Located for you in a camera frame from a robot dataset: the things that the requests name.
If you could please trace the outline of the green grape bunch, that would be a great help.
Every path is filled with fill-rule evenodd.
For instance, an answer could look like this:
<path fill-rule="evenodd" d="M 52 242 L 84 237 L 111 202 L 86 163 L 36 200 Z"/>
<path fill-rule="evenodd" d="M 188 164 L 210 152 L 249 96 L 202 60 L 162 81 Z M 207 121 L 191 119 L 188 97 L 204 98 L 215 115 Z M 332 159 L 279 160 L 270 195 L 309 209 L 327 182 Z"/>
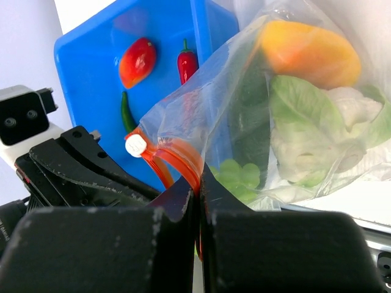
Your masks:
<path fill-rule="evenodd" d="M 233 159 L 226 159 L 218 168 L 209 166 L 215 179 L 239 201 L 249 204 L 258 197 L 260 169 L 253 163 L 240 166 Z"/>

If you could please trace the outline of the yellow orange mango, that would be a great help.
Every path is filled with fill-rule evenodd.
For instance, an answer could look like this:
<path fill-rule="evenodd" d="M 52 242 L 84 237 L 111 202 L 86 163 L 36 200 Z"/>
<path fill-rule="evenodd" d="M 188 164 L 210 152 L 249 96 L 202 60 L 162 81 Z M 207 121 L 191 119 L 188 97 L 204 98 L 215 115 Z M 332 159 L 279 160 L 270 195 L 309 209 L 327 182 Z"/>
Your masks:
<path fill-rule="evenodd" d="M 361 60 L 340 34 L 295 21 L 266 23 L 257 39 L 275 74 L 294 76 L 322 89 L 350 87 L 360 78 Z"/>

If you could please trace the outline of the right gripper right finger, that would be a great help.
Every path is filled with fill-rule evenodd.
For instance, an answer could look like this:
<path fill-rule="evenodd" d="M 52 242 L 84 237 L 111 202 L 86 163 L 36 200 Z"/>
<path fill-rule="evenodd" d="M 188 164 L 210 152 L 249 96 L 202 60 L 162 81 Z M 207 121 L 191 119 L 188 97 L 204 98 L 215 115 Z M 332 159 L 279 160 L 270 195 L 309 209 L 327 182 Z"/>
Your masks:
<path fill-rule="evenodd" d="M 200 184 L 205 292 L 384 292 L 364 238 L 347 214 L 254 211 L 205 167 Z"/>

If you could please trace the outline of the red chili pepper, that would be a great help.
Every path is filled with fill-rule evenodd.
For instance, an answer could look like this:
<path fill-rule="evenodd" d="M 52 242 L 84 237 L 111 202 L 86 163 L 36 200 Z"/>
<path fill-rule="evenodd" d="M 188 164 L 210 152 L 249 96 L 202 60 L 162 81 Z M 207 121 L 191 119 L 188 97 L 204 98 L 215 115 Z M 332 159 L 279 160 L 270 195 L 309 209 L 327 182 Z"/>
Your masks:
<path fill-rule="evenodd" d="M 187 39 L 183 40 L 183 49 L 177 57 L 177 68 L 181 85 L 185 84 L 199 68 L 197 56 L 188 48 Z"/>

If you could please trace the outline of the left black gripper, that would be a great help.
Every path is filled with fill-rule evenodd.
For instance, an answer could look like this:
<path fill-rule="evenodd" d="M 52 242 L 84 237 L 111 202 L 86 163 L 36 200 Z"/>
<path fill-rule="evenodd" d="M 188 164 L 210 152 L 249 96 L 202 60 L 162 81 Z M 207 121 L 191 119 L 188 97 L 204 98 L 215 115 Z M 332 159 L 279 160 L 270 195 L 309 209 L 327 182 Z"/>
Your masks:
<path fill-rule="evenodd" d="M 24 215 L 35 208 L 60 206 L 61 196 L 45 176 L 60 179 L 65 189 L 77 185 L 89 194 L 88 206 L 145 206 L 160 192 L 129 175 L 99 145 L 100 133 L 76 126 L 63 132 L 60 145 L 38 145 L 16 159 L 16 175 L 29 196 L 1 206 L 1 253 Z"/>

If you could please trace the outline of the white cauliflower with leaves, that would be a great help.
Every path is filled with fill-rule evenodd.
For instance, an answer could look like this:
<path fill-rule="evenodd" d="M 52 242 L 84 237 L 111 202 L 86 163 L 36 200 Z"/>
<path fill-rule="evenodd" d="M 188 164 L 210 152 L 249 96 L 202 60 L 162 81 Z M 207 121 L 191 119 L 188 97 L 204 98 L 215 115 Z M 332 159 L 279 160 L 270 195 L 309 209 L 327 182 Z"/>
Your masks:
<path fill-rule="evenodd" d="M 314 187 L 390 139 L 390 101 L 373 85 L 319 89 L 279 75 L 269 84 L 271 148 L 282 180 Z"/>

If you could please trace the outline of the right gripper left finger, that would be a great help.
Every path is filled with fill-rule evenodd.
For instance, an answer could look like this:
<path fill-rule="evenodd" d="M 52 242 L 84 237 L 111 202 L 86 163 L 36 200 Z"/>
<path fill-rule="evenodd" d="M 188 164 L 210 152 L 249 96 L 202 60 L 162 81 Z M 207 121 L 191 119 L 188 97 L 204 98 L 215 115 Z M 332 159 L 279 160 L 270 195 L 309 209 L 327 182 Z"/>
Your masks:
<path fill-rule="evenodd" d="M 195 197 L 179 179 L 141 208 L 41 208 L 1 258 L 2 292 L 191 292 Z"/>

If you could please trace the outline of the red orange mango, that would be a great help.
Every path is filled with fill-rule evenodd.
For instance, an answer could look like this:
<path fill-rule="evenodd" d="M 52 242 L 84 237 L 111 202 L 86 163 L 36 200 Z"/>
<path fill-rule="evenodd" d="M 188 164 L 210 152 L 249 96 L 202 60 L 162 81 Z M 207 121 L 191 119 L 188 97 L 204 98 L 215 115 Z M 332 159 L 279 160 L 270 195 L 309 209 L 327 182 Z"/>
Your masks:
<path fill-rule="evenodd" d="M 119 77 L 126 89 L 143 81 L 154 69 L 156 49 L 145 37 L 136 40 L 124 53 L 119 62 Z"/>

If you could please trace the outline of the clear zip top bag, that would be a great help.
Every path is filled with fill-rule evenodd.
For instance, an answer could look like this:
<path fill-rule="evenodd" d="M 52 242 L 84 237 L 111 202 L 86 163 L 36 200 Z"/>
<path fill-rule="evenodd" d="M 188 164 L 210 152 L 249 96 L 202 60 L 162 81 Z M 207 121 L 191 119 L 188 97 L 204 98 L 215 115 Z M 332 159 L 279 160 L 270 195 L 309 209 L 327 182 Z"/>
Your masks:
<path fill-rule="evenodd" d="M 390 204 L 390 2 L 271 1 L 125 139 L 164 187 L 254 210 Z"/>

